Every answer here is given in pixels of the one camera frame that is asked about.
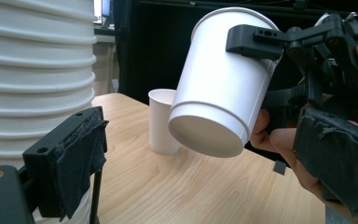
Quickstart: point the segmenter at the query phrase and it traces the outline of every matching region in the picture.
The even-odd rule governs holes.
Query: paper cup
[[[246,8],[207,14],[193,30],[172,103],[171,134],[210,156],[234,157],[243,151],[276,66],[226,52],[228,30],[240,24],[278,30],[268,18]]]
[[[153,90],[149,92],[150,147],[161,155],[176,153],[180,144],[168,131],[168,118],[175,90]]]

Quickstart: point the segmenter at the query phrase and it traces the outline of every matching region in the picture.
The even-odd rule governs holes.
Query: stack of white cups
[[[0,0],[0,165],[21,154],[94,98],[93,2]],[[87,223],[90,193],[71,220]],[[36,223],[59,223],[42,218]]]

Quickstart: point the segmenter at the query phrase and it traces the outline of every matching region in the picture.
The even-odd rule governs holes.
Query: black plastic part
[[[83,149],[83,147],[86,147],[86,143],[82,139],[78,140],[78,136],[83,135],[86,131],[84,130],[85,126],[88,125],[89,121],[93,119],[94,116],[97,116],[97,119],[100,119],[101,123],[107,123],[107,121],[103,121],[102,108],[99,106],[80,111],[65,120],[57,128],[23,153],[27,172],[31,178],[36,179],[40,183],[41,192],[44,195],[42,202],[39,204],[39,210],[42,217],[63,218],[65,215],[71,217],[74,212],[72,210],[76,209],[80,203],[81,193],[84,193],[85,189],[90,186],[91,174],[88,175],[87,171],[82,170],[85,169],[84,167],[86,165],[85,163],[82,163],[82,161],[88,162],[87,158],[81,156],[80,159],[82,161],[80,161],[79,158],[76,158],[76,162],[72,162],[72,164],[70,162],[61,164],[59,163],[59,159],[61,160],[64,153],[66,153],[65,155],[70,153],[69,156],[71,157],[71,160],[73,160],[73,157],[76,155],[74,150],[77,149],[79,150],[79,153],[88,153],[84,151],[88,150],[87,148]],[[104,131],[100,132],[99,135],[103,135],[103,138],[97,139],[101,140],[99,142],[103,148],[96,149],[105,152],[107,147]],[[87,175],[89,179],[86,186],[83,184],[84,178],[82,178],[82,176],[73,177],[74,175]],[[70,188],[73,188],[72,192],[75,193],[72,193],[71,195],[65,193],[62,194],[63,190],[70,190]],[[69,208],[65,206],[68,201],[70,205]]]
[[[16,168],[7,165],[0,166],[0,223],[34,223],[19,174]]]
[[[294,151],[325,186],[325,199],[340,201],[358,217],[358,126],[306,109],[297,126]]]
[[[282,46],[279,43],[254,41],[256,30],[257,27],[251,25],[237,25],[230,28],[227,35],[226,51],[245,57],[279,60],[282,56]]]
[[[278,174],[284,175],[286,171],[286,163],[282,161],[275,161],[274,171]]]

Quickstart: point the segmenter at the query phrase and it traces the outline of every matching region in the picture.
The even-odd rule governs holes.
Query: wooden table
[[[325,223],[324,205],[292,170],[252,151],[229,159],[181,147],[161,156],[149,146],[149,108],[125,95],[98,96],[108,152],[98,216],[101,223]]]

